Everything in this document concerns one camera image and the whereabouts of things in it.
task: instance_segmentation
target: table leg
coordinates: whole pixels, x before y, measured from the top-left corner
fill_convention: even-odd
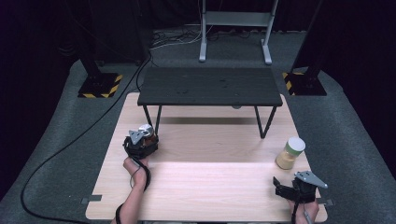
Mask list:
[[[143,109],[145,110],[146,119],[148,120],[148,124],[151,125],[151,127],[152,127],[151,118],[149,117],[148,107],[146,105],[143,105]]]
[[[270,50],[268,48],[268,40],[270,39],[270,34],[272,31],[272,26],[275,19],[275,12],[277,7],[278,0],[274,0],[273,7],[271,9],[271,17],[268,21],[267,31],[265,32],[265,39],[262,39],[262,52],[264,54],[265,64],[270,65],[272,64]]]
[[[201,38],[201,51],[199,53],[199,62],[204,63],[206,61],[206,45],[207,45],[207,40],[206,40],[206,0],[202,1],[202,24],[201,24],[201,32],[202,32],[202,38]]]
[[[257,118],[257,123],[259,125],[260,137],[265,138],[265,135],[267,135],[268,130],[270,129],[270,126],[271,126],[271,122],[274,118],[274,114],[276,112],[276,106],[274,106],[271,111],[270,117],[268,118],[267,124],[265,125],[264,132],[262,131],[262,121],[260,120],[259,109],[257,108],[256,105],[254,106],[254,111],[256,112],[256,118]]]
[[[157,121],[155,122],[155,134],[158,136],[158,128],[160,126],[160,117],[161,117],[161,111],[163,110],[163,106],[160,105],[158,107],[158,114],[157,114]]]

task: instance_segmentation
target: yellow-black hazard tape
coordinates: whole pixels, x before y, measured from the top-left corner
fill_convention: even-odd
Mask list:
[[[294,75],[303,75],[304,73],[293,73]],[[288,92],[290,95],[295,95],[295,91],[293,89],[293,85],[290,82],[290,77],[289,73],[282,73],[283,79],[285,80],[286,83],[286,88],[288,89]]]
[[[78,97],[85,97],[85,98],[109,98],[113,97],[116,93],[117,88],[120,85],[122,79],[122,75],[118,75],[114,81],[114,85],[109,92],[101,92],[101,93],[80,93]]]

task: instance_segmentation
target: wrist strap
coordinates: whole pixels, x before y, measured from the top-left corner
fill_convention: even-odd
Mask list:
[[[139,164],[140,167],[143,167],[143,169],[146,172],[146,185],[145,185],[145,190],[146,190],[149,186],[150,181],[151,181],[151,172],[149,171],[149,168],[145,164],[143,164],[140,160],[138,160],[137,158],[132,157],[132,160],[134,160],[137,164]]]

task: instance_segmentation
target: jar lid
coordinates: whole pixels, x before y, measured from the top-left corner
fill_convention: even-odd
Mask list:
[[[294,156],[300,155],[304,151],[304,149],[305,142],[299,137],[291,137],[286,143],[286,150]]]

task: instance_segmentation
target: metal stand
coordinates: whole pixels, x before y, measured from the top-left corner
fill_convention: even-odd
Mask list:
[[[199,62],[206,60],[206,26],[207,25],[236,25],[236,26],[260,26],[266,27],[265,39],[261,40],[262,53],[265,64],[272,64],[268,40],[270,38],[272,26],[275,19],[275,12],[278,0],[274,0],[271,12],[221,12],[206,11],[206,0],[202,1],[202,40]]]

